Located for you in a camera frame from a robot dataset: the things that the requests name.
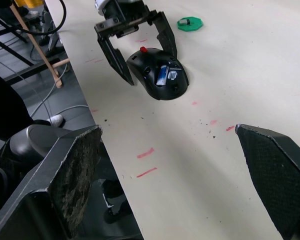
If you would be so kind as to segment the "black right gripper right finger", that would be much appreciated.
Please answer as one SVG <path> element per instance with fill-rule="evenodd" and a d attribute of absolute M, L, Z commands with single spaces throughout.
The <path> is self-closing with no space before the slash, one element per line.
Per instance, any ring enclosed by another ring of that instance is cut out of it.
<path fill-rule="evenodd" d="M 270 129 L 235 127 L 253 186 L 284 240 L 300 240 L 300 147 Z"/>

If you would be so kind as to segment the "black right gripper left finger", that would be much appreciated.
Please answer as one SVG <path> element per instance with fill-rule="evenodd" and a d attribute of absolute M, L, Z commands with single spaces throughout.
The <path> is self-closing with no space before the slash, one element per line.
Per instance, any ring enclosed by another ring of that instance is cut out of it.
<path fill-rule="evenodd" d="M 99 154 L 99 125 L 71 131 L 23 178 L 0 210 L 0 240 L 68 240 L 78 234 Z"/>

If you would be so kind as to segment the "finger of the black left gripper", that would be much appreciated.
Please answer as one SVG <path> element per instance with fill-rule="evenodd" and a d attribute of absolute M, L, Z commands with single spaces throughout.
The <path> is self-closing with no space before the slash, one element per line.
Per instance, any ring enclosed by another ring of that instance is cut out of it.
<path fill-rule="evenodd" d="M 166 18 L 163 11 L 157 12 L 153 10 L 149 13 L 149 19 L 147 20 L 149 25 L 154 24 L 157 31 L 157 40 L 159 41 L 162 49 L 169 53 L 172 57 L 178 57 L 178 50 L 176 46 L 175 36 L 172 28 Z"/>
<path fill-rule="evenodd" d="M 134 86 L 134 81 L 130 74 L 130 70 L 127 66 L 125 59 L 119 49 L 114 48 L 111 41 L 107 36 L 102 36 L 100 32 L 97 32 L 97 41 L 104 53 L 109 65 L 131 86 Z"/>

